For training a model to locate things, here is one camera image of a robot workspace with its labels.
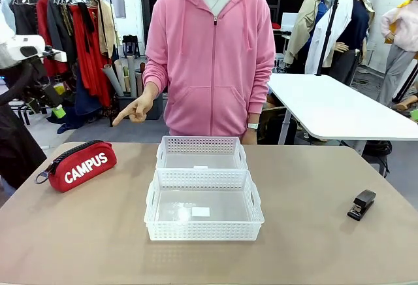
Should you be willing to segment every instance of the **brown table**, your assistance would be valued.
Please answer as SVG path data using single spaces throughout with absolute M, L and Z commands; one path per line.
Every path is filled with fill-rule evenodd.
M 75 145 L 60 146 L 56 155 Z M 354 150 L 247 146 L 266 222 L 256 242 L 220 243 L 151 242 L 143 217 L 157 146 L 114 144 L 114 150 L 119 163 L 113 170 L 64 194 L 29 179 L 0 209 L 0 282 L 418 280 L 418 213 Z M 377 193 L 376 203 L 356 222 L 346 213 L 364 189 Z

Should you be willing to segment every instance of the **person's right hand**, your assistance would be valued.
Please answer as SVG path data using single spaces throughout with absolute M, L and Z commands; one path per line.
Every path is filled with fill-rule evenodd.
M 394 33 L 390 32 L 387 36 L 386 36 L 386 40 L 393 42 L 394 41 Z
M 346 46 L 344 42 L 336 42 L 334 51 L 337 51 L 339 53 L 345 53 L 349 50 L 349 47 Z
M 142 123 L 146 119 L 146 113 L 153 105 L 153 98 L 149 94 L 142 94 L 138 99 L 125 107 L 113 121 L 113 126 L 117 126 L 126 116 L 132 123 Z

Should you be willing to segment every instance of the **gray pants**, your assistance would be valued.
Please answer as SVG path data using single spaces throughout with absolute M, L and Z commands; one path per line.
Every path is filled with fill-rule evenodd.
M 407 52 L 395 44 L 392 44 L 391 51 L 387 57 L 385 80 L 383 81 L 383 85 L 378 96 L 379 103 L 390 107 L 392 103 L 392 96 L 394 95 L 402 76 L 416 54 L 416 52 Z

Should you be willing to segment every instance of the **yellow scarf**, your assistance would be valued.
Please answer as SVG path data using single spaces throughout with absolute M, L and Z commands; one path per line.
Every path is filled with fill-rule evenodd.
M 412 1 L 413 0 L 409 0 L 409 1 L 403 2 L 401 5 L 398 6 L 398 8 L 399 8 L 398 14 L 395 16 L 393 23 L 390 24 L 390 26 L 389 26 L 389 29 L 392 31 L 392 33 L 395 33 L 396 32 L 396 21 L 398 20 L 398 16 L 399 16 L 399 13 L 400 13 L 400 9 L 402 7 L 405 7 L 405 6 L 409 5 L 409 4 L 411 4 Z M 392 44 L 393 41 L 389 41 L 388 39 L 386 39 L 385 40 L 385 43 L 386 44 Z

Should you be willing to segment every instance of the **red object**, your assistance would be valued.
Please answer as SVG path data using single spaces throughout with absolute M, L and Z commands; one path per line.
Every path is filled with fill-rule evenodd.
M 67 192 L 111 169 L 116 163 L 112 145 L 98 142 L 64 158 L 58 163 L 55 172 L 50 171 L 48 178 L 53 188 Z
M 48 31 L 48 24 L 46 22 L 46 9 L 48 7 L 48 0 L 39 0 L 37 2 L 37 18 L 39 35 L 44 38 L 46 45 L 52 45 L 51 36 Z M 59 61 L 44 59 L 44 66 L 46 75 L 53 77 L 68 71 L 68 65 Z
M 110 64 L 111 60 L 100 53 L 97 9 L 88 8 L 94 24 L 93 32 L 88 31 L 78 6 L 71 6 L 71 12 L 83 85 L 90 95 L 99 97 L 99 101 L 104 107 L 109 107 L 110 83 L 102 68 L 106 64 Z

